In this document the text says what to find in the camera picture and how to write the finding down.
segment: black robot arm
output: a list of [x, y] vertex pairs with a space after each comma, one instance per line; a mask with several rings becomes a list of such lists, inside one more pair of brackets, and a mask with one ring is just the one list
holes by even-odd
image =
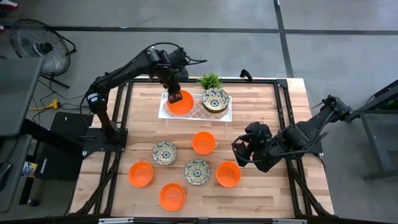
[[[164, 50], [156, 50], [154, 46], [159, 44], [174, 45], [177, 50], [171, 54]], [[97, 114], [101, 121], [106, 143], [117, 144], [120, 141], [119, 129], [115, 122], [110, 121], [106, 112], [111, 89], [124, 85], [139, 75], [147, 74], [150, 79], [157, 77], [160, 80], [163, 87], [167, 89], [169, 101], [175, 103], [182, 99], [178, 83], [188, 80], [188, 71], [185, 66], [189, 65], [190, 61], [206, 62], [206, 60], [191, 59], [180, 46], [162, 42], [145, 48], [125, 66], [96, 78], [86, 92], [85, 98], [91, 112]]]
[[334, 96], [329, 95], [322, 103], [324, 105], [314, 117], [290, 125], [274, 137], [268, 125], [259, 122], [249, 124], [246, 134], [232, 143], [238, 164], [244, 167], [252, 162], [259, 170], [268, 172], [282, 158], [299, 159], [305, 153], [319, 153], [319, 148], [314, 145], [326, 136], [327, 133], [320, 134], [323, 127], [327, 123], [343, 120], [351, 111]]

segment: white wire rack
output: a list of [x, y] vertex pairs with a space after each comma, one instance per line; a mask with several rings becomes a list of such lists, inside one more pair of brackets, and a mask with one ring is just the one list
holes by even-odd
[[166, 128], [169, 123], [169, 119], [187, 119], [192, 121], [219, 121], [219, 122], [225, 122], [225, 129], [227, 128], [228, 122], [232, 121], [231, 96], [229, 96], [229, 103], [227, 109], [218, 114], [210, 113], [206, 109], [204, 109], [201, 102], [202, 95], [193, 94], [192, 96], [193, 96], [192, 110], [184, 115], [175, 115], [169, 110], [169, 107], [167, 106], [168, 94], [162, 93], [162, 99], [160, 101], [158, 117], [163, 121], [165, 121], [164, 125]]

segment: wooden table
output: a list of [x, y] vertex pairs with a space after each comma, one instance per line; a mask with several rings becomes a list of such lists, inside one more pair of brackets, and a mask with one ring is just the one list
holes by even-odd
[[[304, 82], [300, 78], [287, 79], [295, 121], [311, 118]], [[294, 217], [287, 169], [284, 161], [269, 172], [263, 173], [253, 164], [241, 167], [242, 179], [237, 187], [222, 187], [215, 179], [215, 169], [223, 161], [235, 161], [231, 150], [232, 141], [244, 133], [245, 127], [254, 121], [269, 125], [273, 134], [279, 127], [274, 87], [270, 84], [224, 84], [223, 88], [233, 98], [233, 121], [227, 130], [222, 122], [169, 120], [167, 129], [158, 119], [160, 94], [165, 90], [158, 83], [135, 83], [132, 89], [127, 128], [129, 136], [126, 151], [122, 153], [118, 180], [114, 193], [112, 216], [114, 217], [231, 217], [231, 218], [288, 218]], [[201, 94], [196, 83], [182, 84], [182, 89], [192, 94]], [[281, 90], [283, 107], [285, 99]], [[109, 95], [108, 113], [112, 115], [116, 89]], [[119, 117], [123, 110], [122, 97]], [[97, 117], [94, 127], [99, 127]], [[218, 148], [209, 155], [199, 155], [191, 147], [192, 137], [199, 131], [209, 131], [216, 137]], [[152, 158], [152, 148], [163, 140], [172, 141], [178, 148], [173, 164], [160, 166]], [[98, 185], [103, 163], [103, 152], [92, 153], [81, 167], [71, 212], [78, 210], [91, 196]], [[204, 159], [211, 168], [210, 179], [195, 186], [185, 179], [184, 167], [191, 159]], [[144, 188], [133, 187], [128, 179], [129, 168], [137, 161], [152, 164], [155, 176]], [[333, 213], [325, 171], [313, 155], [303, 157], [305, 175], [310, 190], [327, 211]], [[159, 205], [159, 192], [170, 182], [181, 184], [187, 199], [183, 208], [168, 212]], [[300, 208], [304, 210], [300, 188]], [[105, 189], [103, 207], [108, 188]]]

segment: orange cup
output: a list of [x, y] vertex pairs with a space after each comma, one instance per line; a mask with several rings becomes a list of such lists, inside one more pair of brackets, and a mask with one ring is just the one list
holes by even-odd
[[215, 147], [216, 139], [207, 131], [197, 133], [192, 139], [193, 150], [201, 155], [206, 155], [213, 152]]
[[175, 103], [170, 103], [169, 101], [167, 101], [167, 106], [173, 114], [184, 115], [193, 108], [193, 96], [185, 90], [181, 90], [181, 95], [182, 100], [180, 101], [177, 101]]
[[177, 211], [185, 203], [185, 191], [176, 183], [166, 184], [160, 191], [160, 204], [167, 211]]
[[154, 178], [154, 169], [145, 161], [136, 162], [129, 170], [130, 184], [135, 187], [144, 187]]
[[241, 170], [233, 162], [222, 162], [217, 167], [216, 179], [224, 187], [235, 187], [241, 180]]

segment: decorative plate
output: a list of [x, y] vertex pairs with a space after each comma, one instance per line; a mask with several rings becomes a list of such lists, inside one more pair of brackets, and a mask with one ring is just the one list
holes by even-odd
[[229, 103], [229, 96], [222, 88], [210, 88], [202, 96], [203, 107], [210, 113], [221, 113]]
[[170, 141], [161, 141], [154, 146], [152, 156], [157, 164], [169, 165], [177, 158], [177, 147]]
[[185, 178], [193, 185], [204, 184], [209, 176], [209, 165], [203, 159], [192, 159], [185, 166]]

